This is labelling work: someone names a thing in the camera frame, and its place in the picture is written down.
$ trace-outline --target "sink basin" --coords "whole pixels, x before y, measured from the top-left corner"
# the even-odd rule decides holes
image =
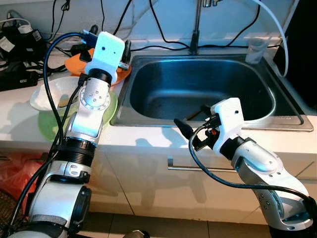
[[[312,130],[266,61],[249,65],[244,58],[135,56],[111,124],[174,126],[174,118],[191,117],[187,122],[199,126],[206,118],[204,113],[198,113],[202,104],[212,106],[238,97],[246,121],[244,128]]]

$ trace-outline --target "white cable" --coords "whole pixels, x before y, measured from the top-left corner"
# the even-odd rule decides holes
[[[284,74],[283,74],[283,77],[286,76],[287,74],[287,71],[288,71],[288,48],[287,48],[287,43],[286,43],[286,38],[285,38],[285,35],[284,35],[284,32],[283,32],[283,29],[282,29],[282,26],[279,24],[276,16],[274,15],[274,13],[261,1],[259,0],[252,0],[254,2],[256,2],[258,5],[260,5],[261,7],[264,8],[265,11],[268,12],[268,14],[273,18],[275,24],[277,25],[277,28],[282,36],[282,40],[283,40],[283,44],[284,44],[284,51],[285,51],[285,71],[284,71]]]
[[[25,22],[27,22],[29,25],[31,25],[31,23],[30,23],[28,20],[25,20],[25,19],[23,19],[23,18],[9,18],[9,19],[0,21],[0,24],[1,24],[1,23],[4,23],[4,22],[7,22],[7,21],[13,21],[13,20],[25,21]]]

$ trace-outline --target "white countertop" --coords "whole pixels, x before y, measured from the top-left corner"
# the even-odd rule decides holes
[[[51,78],[69,73],[52,75]],[[47,142],[38,129],[38,111],[29,104],[36,87],[0,92],[0,148],[48,150]],[[122,83],[112,89],[118,94]],[[242,130],[243,137],[251,137],[262,147],[274,152],[317,154],[317,116],[308,116],[314,126],[312,132]],[[127,127],[108,125],[102,132],[99,147],[120,146],[187,148],[187,140],[175,127]]]

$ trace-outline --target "cabinet handle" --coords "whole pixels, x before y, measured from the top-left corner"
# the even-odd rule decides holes
[[[198,167],[190,167],[190,166],[174,166],[173,159],[167,159],[167,169],[168,170],[183,170],[183,171],[202,171],[201,168]],[[234,172],[234,169],[218,169],[218,168],[207,168],[211,172]]]

